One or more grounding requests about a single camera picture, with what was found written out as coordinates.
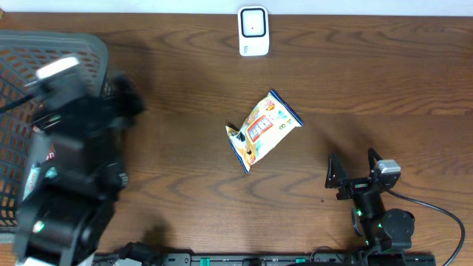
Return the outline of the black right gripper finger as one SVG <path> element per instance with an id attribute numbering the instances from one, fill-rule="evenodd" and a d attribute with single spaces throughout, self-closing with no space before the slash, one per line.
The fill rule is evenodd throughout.
<path id="1" fill-rule="evenodd" d="M 383 158 L 374 148 L 369 148 L 367 153 L 368 153 L 370 171 L 379 173 L 380 170 L 377 167 L 376 163 L 380 160 L 383 160 Z"/>
<path id="2" fill-rule="evenodd" d="M 341 187 L 347 182 L 347 173 L 342 167 L 335 153 L 329 155 L 326 187 Z"/>

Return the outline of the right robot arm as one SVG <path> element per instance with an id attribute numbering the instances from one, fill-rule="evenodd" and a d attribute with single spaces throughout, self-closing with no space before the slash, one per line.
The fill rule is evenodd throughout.
<path id="1" fill-rule="evenodd" d="M 341 161 L 332 153 L 328 159 L 325 187 L 336 189 L 338 200 L 354 202 L 353 217 L 361 225 L 359 235 L 378 252 L 406 250 L 412 247 L 415 218 L 398 208 L 387 210 L 381 194 L 397 183 L 401 167 L 394 160 L 384 160 L 373 149 L 368 150 L 369 174 L 350 178 Z"/>

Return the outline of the grey plastic shopping basket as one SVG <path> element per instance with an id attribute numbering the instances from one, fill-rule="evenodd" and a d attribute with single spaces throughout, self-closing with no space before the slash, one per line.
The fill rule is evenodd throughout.
<path id="1" fill-rule="evenodd" d="M 64 56 L 81 62 L 80 74 L 94 95 L 107 95 L 109 53 L 99 38 L 79 33 L 1 31 L 1 105 L 25 97 L 35 72 Z M 53 157 L 50 141 L 31 127 L 37 99 L 1 114 L 1 243 L 13 242 L 16 210 L 40 183 L 40 165 Z"/>

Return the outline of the white barcode scanner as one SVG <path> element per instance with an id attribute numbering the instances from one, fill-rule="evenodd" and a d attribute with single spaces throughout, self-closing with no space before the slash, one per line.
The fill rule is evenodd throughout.
<path id="1" fill-rule="evenodd" d="M 268 11 L 263 6 L 241 7 L 237 18 L 239 54 L 243 57 L 267 55 L 270 49 Z"/>

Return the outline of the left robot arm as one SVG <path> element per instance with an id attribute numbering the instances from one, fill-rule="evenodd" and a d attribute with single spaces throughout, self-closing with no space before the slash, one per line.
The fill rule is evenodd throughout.
<path id="1" fill-rule="evenodd" d="M 55 155 L 16 211 L 18 265 L 79 265 L 93 256 L 129 180 L 120 136 L 143 112 L 142 97 L 120 73 L 108 96 L 90 93 L 73 74 L 42 81 L 44 105 L 33 125 Z"/>

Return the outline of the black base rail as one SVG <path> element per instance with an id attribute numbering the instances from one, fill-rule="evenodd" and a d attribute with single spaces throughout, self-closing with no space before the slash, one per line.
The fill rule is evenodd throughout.
<path id="1" fill-rule="evenodd" d="M 112 253 L 95 255 L 93 266 L 286 266 L 286 265 L 377 265 L 377 266 L 435 266 L 433 255 L 425 253 L 374 253 L 366 259 L 357 254 L 339 253 L 328 246 L 312 253 L 247 253 L 247 254 L 198 254 L 181 250 L 164 253 L 141 242 L 130 242 Z"/>

